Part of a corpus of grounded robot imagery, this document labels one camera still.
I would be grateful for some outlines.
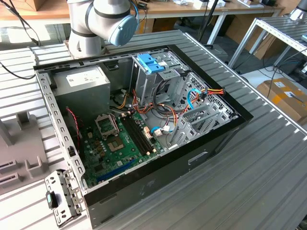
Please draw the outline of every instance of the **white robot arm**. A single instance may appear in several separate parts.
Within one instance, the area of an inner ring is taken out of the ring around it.
[[[75,58],[104,50],[101,38],[115,46],[126,44],[137,28],[129,0],[68,0],[71,19],[69,50]]]
[[[290,13],[290,18],[296,22],[304,21],[307,13],[307,0],[301,0],[297,7]]]

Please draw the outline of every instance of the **blue plastic clip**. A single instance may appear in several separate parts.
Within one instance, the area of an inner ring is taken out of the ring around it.
[[[156,59],[149,54],[139,54],[138,58],[140,63],[148,70],[149,73],[157,73],[165,70],[165,68],[160,66]]]

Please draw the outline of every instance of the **side panel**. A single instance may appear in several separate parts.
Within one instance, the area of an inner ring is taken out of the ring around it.
[[[104,198],[89,206],[88,211],[90,214],[92,227],[95,228],[99,226],[121,211],[146,198],[163,186],[166,186],[170,182],[204,163],[206,160],[216,154],[216,150],[220,149],[221,145],[228,142],[230,139],[229,137],[233,136],[233,132],[234,131],[232,130],[220,135],[212,141],[207,142],[190,153],[171,162],[165,167],[160,168],[152,174],[143,177],[142,179],[109,195],[107,198]],[[95,194],[93,193],[85,195],[85,200],[89,196],[94,195]]]

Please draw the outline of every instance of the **yellow cable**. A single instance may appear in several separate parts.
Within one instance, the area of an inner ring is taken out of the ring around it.
[[[117,107],[117,109],[122,109],[122,108],[125,106],[125,104],[126,104],[126,99],[127,99],[127,95],[125,94],[123,104],[121,104],[121,106]]]

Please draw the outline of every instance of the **slotted metal surface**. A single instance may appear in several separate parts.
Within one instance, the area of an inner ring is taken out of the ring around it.
[[[304,46],[307,45],[301,39],[302,35],[307,34],[307,19],[301,23],[294,22],[288,17],[261,18],[261,21],[282,32],[285,36],[296,40],[298,43]]]
[[[304,19],[301,23],[297,23],[286,16],[260,18],[256,20],[256,25],[298,51],[303,51],[307,48],[307,42],[302,40],[302,35],[307,34],[307,19]]]
[[[107,48],[114,53],[166,44],[181,48],[254,118],[222,153],[112,218],[101,229],[295,229],[307,213],[306,133],[188,34],[171,31],[136,35],[123,47],[107,44]],[[50,62],[70,58],[64,45],[34,52],[46,58],[52,54],[47,60]],[[31,52],[0,52],[0,60],[12,55],[16,59],[9,62],[10,69],[30,76]],[[28,58],[28,64],[22,64],[20,58]],[[36,81],[17,80],[3,69],[0,81],[0,118],[30,108],[30,113],[38,117],[50,170],[66,168]],[[56,229],[45,192],[40,181],[0,196],[0,226]],[[72,228],[90,229],[89,220],[82,216],[64,227]]]

